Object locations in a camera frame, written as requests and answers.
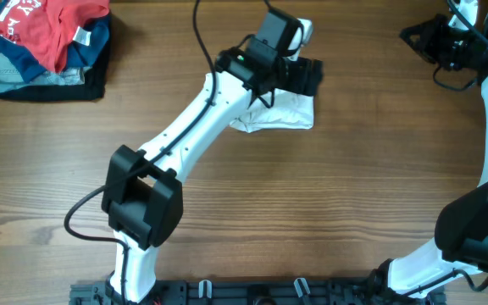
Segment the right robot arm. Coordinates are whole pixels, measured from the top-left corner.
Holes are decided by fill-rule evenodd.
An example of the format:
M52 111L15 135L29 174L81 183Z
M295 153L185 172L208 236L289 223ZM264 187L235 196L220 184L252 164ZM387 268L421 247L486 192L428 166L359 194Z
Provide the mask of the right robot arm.
M478 30L479 2L447 5L451 18L438 14L402 30L400 37L438 69L475 71L465 88L479 85L485 105L480 183L441 210L433 239L405 257L385 261L354 288L367 304L441 304L444 285L457 279L466 280L474 292L488 287L488 13Z

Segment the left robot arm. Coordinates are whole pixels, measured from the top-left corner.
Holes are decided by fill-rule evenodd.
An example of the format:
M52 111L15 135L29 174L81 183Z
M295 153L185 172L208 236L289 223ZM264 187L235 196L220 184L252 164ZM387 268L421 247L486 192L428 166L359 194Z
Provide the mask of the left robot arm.
M118 244L108 281L116 302L147 299L158 249L183 214L185 181L223 130L312 128L322 64L300 54L312 34L310 20L270 8L256 34L219 54L200 93L161 134L113 154L101 207Z

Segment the white t-shirt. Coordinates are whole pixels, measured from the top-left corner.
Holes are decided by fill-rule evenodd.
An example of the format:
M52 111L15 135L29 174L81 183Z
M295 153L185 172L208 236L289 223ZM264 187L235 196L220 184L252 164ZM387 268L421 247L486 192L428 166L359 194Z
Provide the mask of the white t-shirt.
M276 89L274 105L267 108L259 99L230 122L246 133L259 130L309 130L314 125L313 97Z

